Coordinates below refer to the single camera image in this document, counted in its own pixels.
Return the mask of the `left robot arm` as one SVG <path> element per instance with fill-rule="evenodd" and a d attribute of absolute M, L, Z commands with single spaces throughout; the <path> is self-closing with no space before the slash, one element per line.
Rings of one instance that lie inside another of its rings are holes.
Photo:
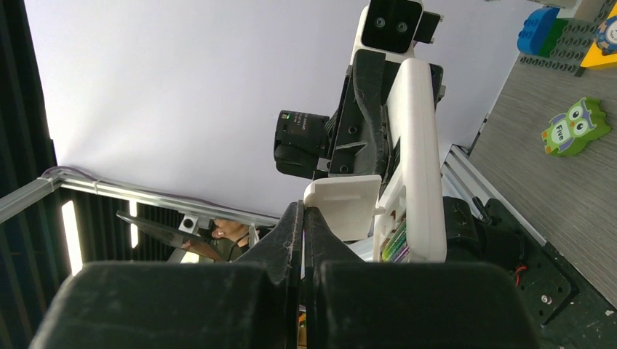
<path fill-rule="evenodd" d="M 513 270 L 525 257 L 521 234 L 442 193 L 441 77 L 438 65 L 423 60 L 357 51 L 333 116 L 280 112 L 276 168 L 309 179 L 305 205 L 340 240 L 372 233 L 375 261 L 480 260 Z"/>

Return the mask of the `small white battery cover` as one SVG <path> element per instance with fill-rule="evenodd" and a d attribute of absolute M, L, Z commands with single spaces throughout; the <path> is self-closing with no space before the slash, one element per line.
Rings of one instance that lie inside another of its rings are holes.
<path fill-rule="evenodd" d="M 329 229 L 341 241 L 367 238 L 378 206 L 381 176 L 328 177 L 311 182 L 303 194 L 306 207 L 319 209 Z"/>

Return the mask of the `purple blue battery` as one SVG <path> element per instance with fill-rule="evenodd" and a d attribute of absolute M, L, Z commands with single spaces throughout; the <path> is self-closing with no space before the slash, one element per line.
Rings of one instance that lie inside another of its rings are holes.
<path fill-rule="evenodd" d="M 393 262 L 401 262 L 409 253 L 409 246 L 405 245 L 394 256 Z"/>

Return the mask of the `green battery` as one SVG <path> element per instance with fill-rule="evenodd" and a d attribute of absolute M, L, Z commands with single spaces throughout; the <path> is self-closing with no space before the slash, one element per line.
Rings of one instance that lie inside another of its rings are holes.
<path fill-rule="evenodd" d="M 381 259 L 385 262 L 393 262 L 397 258 L 397 255 L 405 248 L 407 243 L 406 238 L 407 223 L 401 222 L 387 242 L 385 247 L 381 251 Z"/>

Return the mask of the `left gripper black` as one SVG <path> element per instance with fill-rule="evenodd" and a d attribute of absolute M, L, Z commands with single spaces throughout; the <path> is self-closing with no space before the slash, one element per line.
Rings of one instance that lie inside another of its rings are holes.
<path fill-rule="evenodd" d="M 399 143 L 391 137 L 386 101 L 402 62 L 390 62 L 384 53 L 365 49 L 355 54 L 330 123 L 329 176 L 393 175 L 399 163 Z M 444 94 L 444 69 L 433 63 L 429 66 L 436 107 Z"/>

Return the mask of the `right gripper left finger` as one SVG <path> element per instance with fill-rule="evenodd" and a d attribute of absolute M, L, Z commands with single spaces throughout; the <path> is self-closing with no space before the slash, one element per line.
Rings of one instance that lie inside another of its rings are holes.
<path fill-rule="evenodd" d="M 63 283 L 32 348 L 294 348 L 303 204 L 233 262 L 91 262 Z"/>

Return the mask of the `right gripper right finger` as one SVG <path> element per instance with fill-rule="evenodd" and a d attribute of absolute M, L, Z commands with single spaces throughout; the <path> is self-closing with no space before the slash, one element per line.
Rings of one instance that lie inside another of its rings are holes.
<path fill-rule="evenodd" d="M 483 262 L 365 262 L 304 212 L 310 348 L 538 348 L 510 278 Z"/>

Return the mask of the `small white remote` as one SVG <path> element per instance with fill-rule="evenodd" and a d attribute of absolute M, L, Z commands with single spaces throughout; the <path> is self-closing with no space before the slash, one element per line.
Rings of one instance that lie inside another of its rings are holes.
<path fill-rule="evenodd" d="M 429 63 L 404 60 L 386 101 L 399 163 L 381 195 L 385 211 L 375 217 L 373 259 L 401 219 L 407 223 L 406 262 L 444 262 L 447 256 L 441 162 Z"/>

